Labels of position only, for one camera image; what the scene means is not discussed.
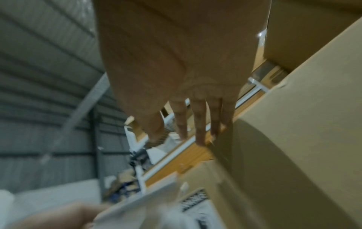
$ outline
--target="brown cardboard box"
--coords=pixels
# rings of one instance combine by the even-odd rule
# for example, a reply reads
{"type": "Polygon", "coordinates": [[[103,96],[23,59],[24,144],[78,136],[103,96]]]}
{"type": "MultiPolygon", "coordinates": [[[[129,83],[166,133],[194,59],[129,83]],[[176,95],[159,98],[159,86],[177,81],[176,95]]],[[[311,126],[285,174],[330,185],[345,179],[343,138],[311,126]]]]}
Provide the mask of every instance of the brown cardboard box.
{"type": "Polygon", "coordinates": [[[208,162],[184,175],[227,228],[245,222],[243,199],[271,229],[362,228],[361,37],[362,19],[221,134],[210,149],[226,172],[208,162]]]}
{"type": "Polygon", "coordinates": [[[292,71],[361,16],[360,0],[273,0],[264,56],[292,71]]]}

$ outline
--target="hand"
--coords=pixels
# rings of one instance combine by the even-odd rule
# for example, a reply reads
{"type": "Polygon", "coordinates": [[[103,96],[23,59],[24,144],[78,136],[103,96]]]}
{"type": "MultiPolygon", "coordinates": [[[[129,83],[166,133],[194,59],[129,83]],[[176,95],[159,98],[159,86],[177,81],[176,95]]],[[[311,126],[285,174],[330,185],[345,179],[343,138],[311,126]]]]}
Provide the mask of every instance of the hand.
{"type": "Polygon", "coordinates": [[[270,0],[94,0],[102,59],[122,109],[150,140],[164,131],[169,100],[187,138],[190,98],[196,143],[205,144],[206,102],[211,134],[232,122],[240,88],[252,71],[257,34],[270,0]]]}
{"type": "Polygon", "coordinates": [[[12,225],[10,229],[85,229],[109,205],[71,204],[43,212],[12,225]]]}

